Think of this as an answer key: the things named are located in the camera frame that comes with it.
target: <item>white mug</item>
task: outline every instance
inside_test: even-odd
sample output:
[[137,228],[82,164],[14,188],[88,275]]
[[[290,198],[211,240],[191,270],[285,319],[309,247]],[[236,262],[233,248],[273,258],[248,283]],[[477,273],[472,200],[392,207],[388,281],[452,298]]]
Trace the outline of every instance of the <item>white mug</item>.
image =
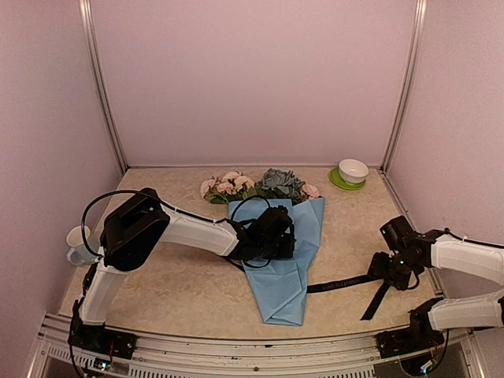
[[[84,233],[86,235],[87,244],[91,250],[98,253],[100,242],[91,234],[88,226],[84,226]],[[70,250],[66,254],[66,259],[74,265],[92,264],[96,256],[89,253],[84,241],[82,239],[82,232],[80,226],[74,227],[71,232],[66,236],[66,242],[70,246]]]

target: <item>speckled surface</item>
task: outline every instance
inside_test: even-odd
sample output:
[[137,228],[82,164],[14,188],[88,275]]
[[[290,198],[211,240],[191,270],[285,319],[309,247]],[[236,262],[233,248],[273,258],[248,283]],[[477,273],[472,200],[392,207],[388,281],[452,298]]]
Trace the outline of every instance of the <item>speckled surface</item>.
[[[326,198],[321,248],[309,269],[309,284],[365,274],[374,252],[387,250],[380,227],[398,211],[378,173],[364,188],[344,191],[328,178],[328,168],[293,168]],[[153,187],[167,202],[207,217],[221,218],[227,206],[199,195],[200,183],[229,168],[130,169],[119,188]],[[266,168],[238,168],[255,180]],[[113,198],[104,216],[128,196]],[[86,269],[77,269],[61,313],[71,314]],[[216,339],[296,339],[375,331],[408,324],[408,311],[432,298],[425,274],[418,289],[390,289],[371,321],[360,321],[380,286],[365,283],[308,295],[302,327],[263,324],[245,275],[218,256],[176,244],[159,243],[146,264],[124,281],[107,324],[167,335]]]

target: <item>white bowl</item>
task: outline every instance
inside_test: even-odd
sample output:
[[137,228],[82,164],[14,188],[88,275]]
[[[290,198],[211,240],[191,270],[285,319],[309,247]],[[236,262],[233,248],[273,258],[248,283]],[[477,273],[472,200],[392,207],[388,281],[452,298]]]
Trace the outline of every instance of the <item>white bowl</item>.
[[368,167],[359,160],[345,159],[338,167],[339,175],[347,183],[361,183],[369,174]]

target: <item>white wall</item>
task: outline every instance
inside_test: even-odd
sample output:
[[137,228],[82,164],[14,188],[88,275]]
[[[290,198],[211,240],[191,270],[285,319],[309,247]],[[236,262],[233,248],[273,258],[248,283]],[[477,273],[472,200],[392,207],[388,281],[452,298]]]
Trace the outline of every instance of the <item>white wall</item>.
[[378,165],[415,0],[94,0],[130,165]]
[[67,231],[120,175],[78,1],[1,2],[0,50],[0,374],[15,378],[72,275]]
[[[504,2],[428,2],[413,93],[390,177],[421,231],[504,243]],[[441,271],[450,297],[498,286]],[[504,331],[478,336],[502,377]]]

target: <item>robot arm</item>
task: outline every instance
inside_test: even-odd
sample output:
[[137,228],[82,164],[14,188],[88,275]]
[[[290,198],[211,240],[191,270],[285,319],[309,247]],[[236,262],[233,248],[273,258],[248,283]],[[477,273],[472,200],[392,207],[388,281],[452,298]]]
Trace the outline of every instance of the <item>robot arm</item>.
[[[405,217],[380,230],[394,255],[385,261],[383,254],[375,254],[372,267],[399,290],[406,290],[411,272],[417,276],[424,268],[458,270],[504,286],[504,250],[498,246],[458,239],[448,230],[420,234]],[[469,298],[434,298],[414,309],[409,320],[407,329],[377,336],[382,357],[440,344],[441,332],[450,328],[503,327],[504,289]]]
[[232,220],[210,220],[166,206],[144,188],[114,210],[100,238],[103,259],[87,275],[79,319],[102,326],[124,278],[147,260],[158,242],[179,243],[237,260],[292,258],[294,226],[282,206],[269,207],[248,228]]

